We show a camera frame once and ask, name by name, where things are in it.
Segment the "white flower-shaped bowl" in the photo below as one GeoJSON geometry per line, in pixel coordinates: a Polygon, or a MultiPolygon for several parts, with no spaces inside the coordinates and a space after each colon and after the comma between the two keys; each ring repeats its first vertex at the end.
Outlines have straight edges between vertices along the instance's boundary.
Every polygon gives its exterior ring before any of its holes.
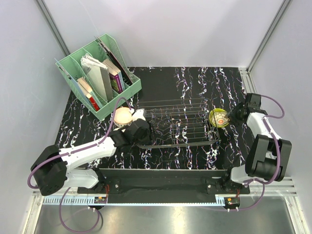
{"type": "Polygon", "coordinates": [[[213,111],[211,121],[216,127],[224,127],[226,124],[228,124],[229,119],[225,117],[227,112],[225,111],[213,111]]]}

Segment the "yellow bowl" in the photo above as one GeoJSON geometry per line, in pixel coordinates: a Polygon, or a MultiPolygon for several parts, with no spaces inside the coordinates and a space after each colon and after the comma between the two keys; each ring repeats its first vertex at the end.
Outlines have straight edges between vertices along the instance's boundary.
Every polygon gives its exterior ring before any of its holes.
{"type": "Polygon", "coordinates": [[[230,119],[227,116],[227,112],[221,108],[215,108],[209,113],[209,122],[217,128],[226,127],[230,119]]]}

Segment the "striped white bowl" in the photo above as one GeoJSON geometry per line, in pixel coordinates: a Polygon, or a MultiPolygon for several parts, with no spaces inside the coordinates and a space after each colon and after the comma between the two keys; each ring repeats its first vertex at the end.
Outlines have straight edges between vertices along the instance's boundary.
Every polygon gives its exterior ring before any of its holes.
{"type": "Polygon", "coordinates": [[[124,127],[132,123],[132,113],[129,107],[120,107],[115,112],[114,124],[117,127],[124,127]]]}

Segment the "black wire dish rack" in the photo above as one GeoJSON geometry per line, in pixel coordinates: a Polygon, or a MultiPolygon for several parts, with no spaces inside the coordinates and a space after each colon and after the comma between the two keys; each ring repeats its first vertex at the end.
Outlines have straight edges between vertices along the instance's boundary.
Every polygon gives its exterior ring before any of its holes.
{"type": "Polygon", "coordinates": [[[150,124],[150,139],[142,149],[205,146],[219,141],[214,107],[207,98],[140,101],[150,124]]]}

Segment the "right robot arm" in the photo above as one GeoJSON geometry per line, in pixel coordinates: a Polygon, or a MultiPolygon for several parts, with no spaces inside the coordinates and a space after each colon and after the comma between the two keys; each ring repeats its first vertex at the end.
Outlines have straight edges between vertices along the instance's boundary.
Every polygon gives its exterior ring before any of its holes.
{"type": "Polygon", "coordinates": [[[272,97],[248,93],[245,101],[239,103],[227,116],[235,124],[246,124],[254,136],[254,141],[245,164],[230,168],[220,179],[223,191],[234,193],[248,187],[252,182],[259,182],[265,186],[274,181],[281,181],[286,173],[292,144],[280,137],[269,123],[269,118],[282,119],[285,116],[281,104],[272,97]],[[282,114],[274,116],[262,110],[262,98],[275,102],[282,114]]]}

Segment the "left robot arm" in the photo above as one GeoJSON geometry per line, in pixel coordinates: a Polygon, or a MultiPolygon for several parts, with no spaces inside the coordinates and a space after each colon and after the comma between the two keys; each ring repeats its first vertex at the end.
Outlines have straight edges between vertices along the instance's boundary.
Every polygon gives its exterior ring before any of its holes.
{"type": "Polygon", "coordinates": [[[149,141],[150,124],[144,109],[118,108],[113,123],[117,128],[99,139],[73,148],[46,147],[31,167],[34,189],[42,196],[52,195],[63,188],[81,188],[88,193],[108,189],[105,175],[99,169],[81,166],[104,157],[123,156],[135,144],[149,141]]]}

